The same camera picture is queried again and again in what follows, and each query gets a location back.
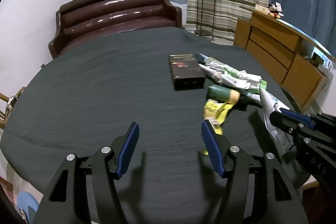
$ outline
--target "blue gripper pad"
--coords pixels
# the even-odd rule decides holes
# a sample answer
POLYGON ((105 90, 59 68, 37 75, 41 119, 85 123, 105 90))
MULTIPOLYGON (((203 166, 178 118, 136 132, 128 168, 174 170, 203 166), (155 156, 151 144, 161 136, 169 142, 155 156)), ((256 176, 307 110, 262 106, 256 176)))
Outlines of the blue gripper pad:
POLYGON ((134 123, 133 127, 130 127, 128 131, 129 132, 126 134, 124 146, 121 149, 118 157, 118 167, 117 171, 115 172, 118 178, 121 178, 122 175, 127 172, 129 163, 135 150, 135 146, 137 145, 137 141, 139 139, 139 125, 134 123))
POLYGON ((280 108, 280 111, 288 116, 288 117, 291 117, 293 119, 296 119, 298 120, 299 122, 302 122, 304 123, 309 129, 313 130, 314 129, 314 126, 313 124, 311 123, 311 120, 309 117, 307 117, 306 115, 302 115, 300 113, 296 113, 296 112, 293 112, 293 111, 290 111, 290 110, 287 110, 285 108, 280 108))
POLYGON ((223 154, 214 138, 216 134, 213 128, 209 127, 206 121, 202 122, 201 135, 206 149, 208 150, 212 168, 220 177, 224 177, 225 168, 223 164, 223 154))

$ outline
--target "stuffed toy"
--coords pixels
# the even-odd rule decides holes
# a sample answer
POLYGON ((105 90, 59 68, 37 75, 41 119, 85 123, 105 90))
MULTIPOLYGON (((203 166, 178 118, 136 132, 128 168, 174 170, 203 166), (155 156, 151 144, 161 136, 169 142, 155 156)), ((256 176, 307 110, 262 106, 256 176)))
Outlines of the stuffed toy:
POLYGON ((269 4, 268 9, 269 9, 269 15, 271 17, 276 18, 276 19, 280 19, 281 17, 283 17, 283 14, 280 13, 282 12, 280 3, 276 2, 275 5, 269 4))

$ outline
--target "wooden cabinet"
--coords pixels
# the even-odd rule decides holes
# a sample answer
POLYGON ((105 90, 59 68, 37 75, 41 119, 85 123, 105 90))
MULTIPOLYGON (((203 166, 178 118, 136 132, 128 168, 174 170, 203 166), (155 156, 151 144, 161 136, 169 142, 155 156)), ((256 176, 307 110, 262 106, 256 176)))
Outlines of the wooden cabinet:
MULTIPOLYGON (((302 111, 308 109, 322 89, 326 76, 298 51, 303 39, 318 42, 287 22, 251 11, 250 22, 238 20, 234 45, 251 53, 274 80, 294 96, 302 111)), ((328 54, 326 49, 319 49, 328 54)))

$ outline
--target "plant stand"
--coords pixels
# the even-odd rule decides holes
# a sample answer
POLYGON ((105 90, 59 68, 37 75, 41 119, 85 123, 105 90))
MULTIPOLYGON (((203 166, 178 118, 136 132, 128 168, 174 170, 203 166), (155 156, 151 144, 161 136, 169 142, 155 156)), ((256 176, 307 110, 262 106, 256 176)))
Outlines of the plant stand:
POLYGON ((203 24, 203 0, 202 0, 202 4, 201 4, 201 22, 199 24, 199 29, 197 29, 198 27, 198 7, 199 7, 199 0, 197 0, 197 12, 196 12, 196 30, 194 31, 194 33, 196 35, 199 35, 200 37, 201 36, 205 36, 205 37, 208 37, 208 36, 211 36, 212 37, 212 40, 213 39, 213 25, 214 25, 214 22, 215 22, 215 8, 216 8, 216 0, 214 2, 214 5, 213 5, 213 18, 212 18, 212 27, 211 27, 211 32, 208 31, 208 30, 202 30, 202 24, 203 24))

